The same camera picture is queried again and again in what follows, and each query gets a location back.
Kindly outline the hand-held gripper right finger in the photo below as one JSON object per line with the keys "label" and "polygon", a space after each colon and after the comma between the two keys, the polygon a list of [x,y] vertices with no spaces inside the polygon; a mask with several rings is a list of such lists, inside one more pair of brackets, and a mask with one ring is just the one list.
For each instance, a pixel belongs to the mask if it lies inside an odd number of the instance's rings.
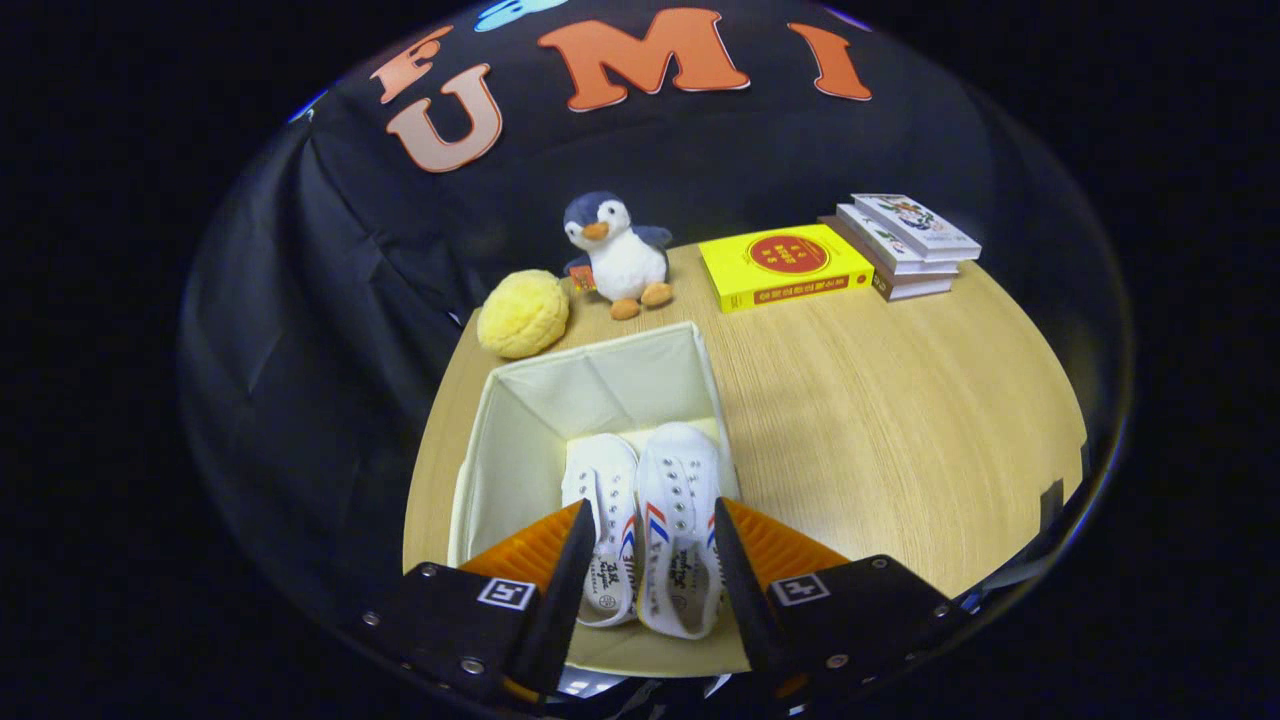
{"label": "hand-held gripper right finger", "polygon": [[956,641],[972,614],[899,560],[851,560],[739,501],[716,501],[724,592],[764,701],[845,701]]}

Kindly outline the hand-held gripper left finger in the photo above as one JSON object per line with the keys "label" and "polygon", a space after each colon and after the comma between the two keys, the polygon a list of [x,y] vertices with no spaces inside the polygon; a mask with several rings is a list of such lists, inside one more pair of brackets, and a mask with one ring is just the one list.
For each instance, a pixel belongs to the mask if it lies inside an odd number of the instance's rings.
{"label": "hand-held gripper left finger", "polygon": [[557,692],[596,542],[580,500],[451,568],[421,562],[360,618],[360,647],[490,706]]}

